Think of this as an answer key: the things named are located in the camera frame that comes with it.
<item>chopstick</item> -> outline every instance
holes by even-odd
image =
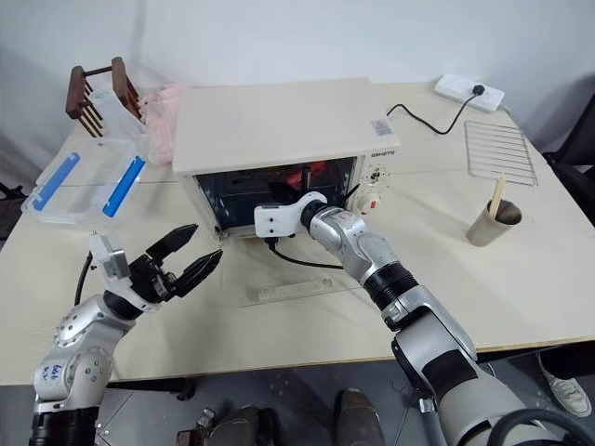
[[[500,175],[496,183],[496,188],[494,189],[494,195],[492,195],[492,202],[490,203],[490,217],[496,218],[496,214],[498,212],[498,207],[500,207],[500,201],[502,200],[502,195],[504,195],[504,187],[506,186],[506,179],[503,175]]]

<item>power strip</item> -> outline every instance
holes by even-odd
[[[481,96],[472,100],[469,105],[484,112],[495,112],[502,99],[504,92],[484,85],[480,82],[475,82],[456,74],[445,74],[436,84],[434,91],[437,95],[445,98],[454,99],[457,102],[465,102],[473,96],[473,87],[476,85],[483,85],[485,91]]]

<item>wire cooling rack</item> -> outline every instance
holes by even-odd
[[[517,127],[467,121],[465,123],[469,173],[512,183],[537,185],[524,136]]]

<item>oven glass window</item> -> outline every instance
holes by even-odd
[[[354,165],[355,157],[350,157],[197,175],[195,178],[220,229],[227,230],[254,225],[256,206],[294,203],[305,191],[320,192],[329,204],[341,205],[348,192]]]

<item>toaster oven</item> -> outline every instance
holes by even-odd
[[[180,104],[173,168],[213,235],[252,237],[255,207],[309,190],[373,212],[399,145],[367,79],[197,87]]]

